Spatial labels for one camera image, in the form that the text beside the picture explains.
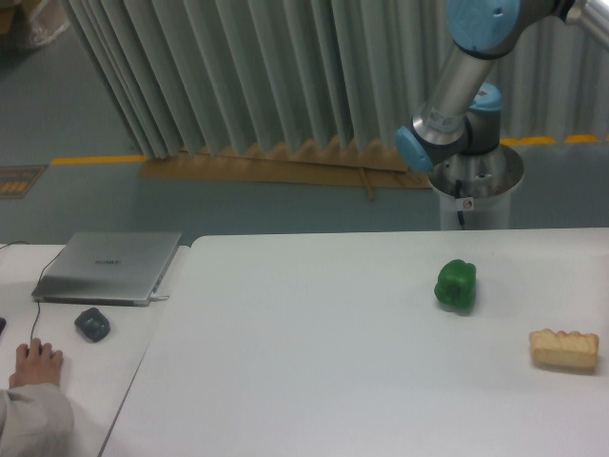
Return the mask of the white sleeved forearm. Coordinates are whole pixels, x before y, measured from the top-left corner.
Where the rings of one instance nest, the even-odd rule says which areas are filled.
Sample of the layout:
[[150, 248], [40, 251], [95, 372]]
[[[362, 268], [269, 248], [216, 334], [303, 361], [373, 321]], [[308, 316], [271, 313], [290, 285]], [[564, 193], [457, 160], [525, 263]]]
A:
[[2, 456], [67, 456], [74, 415], [53, 384], [1, 390]]

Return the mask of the person's hand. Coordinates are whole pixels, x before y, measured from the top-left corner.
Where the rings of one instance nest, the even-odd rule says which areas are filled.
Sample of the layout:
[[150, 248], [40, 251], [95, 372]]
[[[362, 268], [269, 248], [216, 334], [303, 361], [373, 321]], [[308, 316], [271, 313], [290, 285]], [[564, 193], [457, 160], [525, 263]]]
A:
[[28, 356], [26, 344], [16, 349], [15, 370], [9, 378], [10, 388], [45, 384], [60, 386], [63, 351], [55, 350], [51, 343], [44, 344], [45, 350], [41, 355]]

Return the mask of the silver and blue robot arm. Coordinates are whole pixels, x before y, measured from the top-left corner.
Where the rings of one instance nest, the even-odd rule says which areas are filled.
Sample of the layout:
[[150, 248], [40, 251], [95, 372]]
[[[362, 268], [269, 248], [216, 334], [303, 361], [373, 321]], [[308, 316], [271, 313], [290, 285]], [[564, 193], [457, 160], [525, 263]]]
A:
[[546, 17], [588, 31], [608, 46], [606, 1], [450, 1], [447, 24], [454, 46], [429, 99], [395, 135], [404, 162], [429, 172], [456, 154], [494, 150], [499, 127], [486, 128], [468, 116], [494, 62], [517, 45], [522, 33]]

